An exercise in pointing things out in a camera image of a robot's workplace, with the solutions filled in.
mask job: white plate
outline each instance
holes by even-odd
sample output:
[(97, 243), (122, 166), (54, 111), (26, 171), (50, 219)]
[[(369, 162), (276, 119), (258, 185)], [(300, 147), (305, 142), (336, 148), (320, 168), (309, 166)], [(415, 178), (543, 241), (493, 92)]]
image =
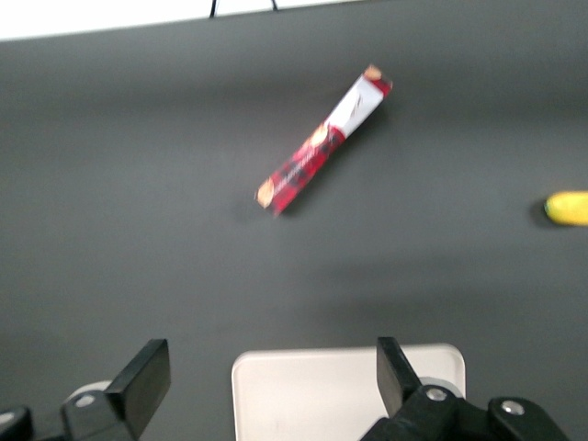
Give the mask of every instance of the white plate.
[[(420, 378), (450, 383), (465, 397), (465, 363), (454, 346), (402, 350)], [(386, 416), (375, 347), (247, 352), (232, 367), (232, 396), (237, 441), (357, 441)]]

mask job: cable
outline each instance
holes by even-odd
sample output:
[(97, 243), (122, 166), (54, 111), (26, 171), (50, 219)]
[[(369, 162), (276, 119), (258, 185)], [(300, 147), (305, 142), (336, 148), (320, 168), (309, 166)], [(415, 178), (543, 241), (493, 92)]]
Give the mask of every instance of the cable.
[(212, 8), (210, 9), (210, 18), (217, 15), (217, 0), (212, 0)]

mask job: gray table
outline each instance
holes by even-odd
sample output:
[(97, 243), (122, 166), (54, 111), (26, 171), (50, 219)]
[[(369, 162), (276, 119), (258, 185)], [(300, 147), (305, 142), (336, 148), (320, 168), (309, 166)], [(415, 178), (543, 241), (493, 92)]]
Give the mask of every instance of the gray table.
[[(167, 337), (145, 440), (232, 439), (251, 349), (449, 342), (588, 433), (588, 5), (389, 1), (0, 44), (0, 396)], [(281, 218), (254, 190), (370, 63), (395, 89)]]

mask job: bolt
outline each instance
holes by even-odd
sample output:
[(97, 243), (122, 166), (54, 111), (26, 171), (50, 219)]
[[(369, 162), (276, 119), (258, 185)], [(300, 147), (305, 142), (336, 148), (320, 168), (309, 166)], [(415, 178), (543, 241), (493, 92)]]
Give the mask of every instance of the bolt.
[(500, 407), (503, 408), (503, 411), (511, 415), (522, 415), (525, 413), (525, 408), (518, 402), (512, 400), (503, 401)]
[(14, 419), (15, 419), (14, 412), (0, 413), (0, 425), (10, 423)]
[(75, 402), (75, 407), (86, 407), (86, 406), (89, 406), (95, 400), (96, 400), (96, 398), (94, 398), (94, 396), (92, 396), (90, 394), (86, 394), (82, 398), (78, 399)]
[(426, 392), (426, 396), (429, 397), (429, 400), (444, 401), (447, 398), (447, 393), (438, 388), (431, 388)]

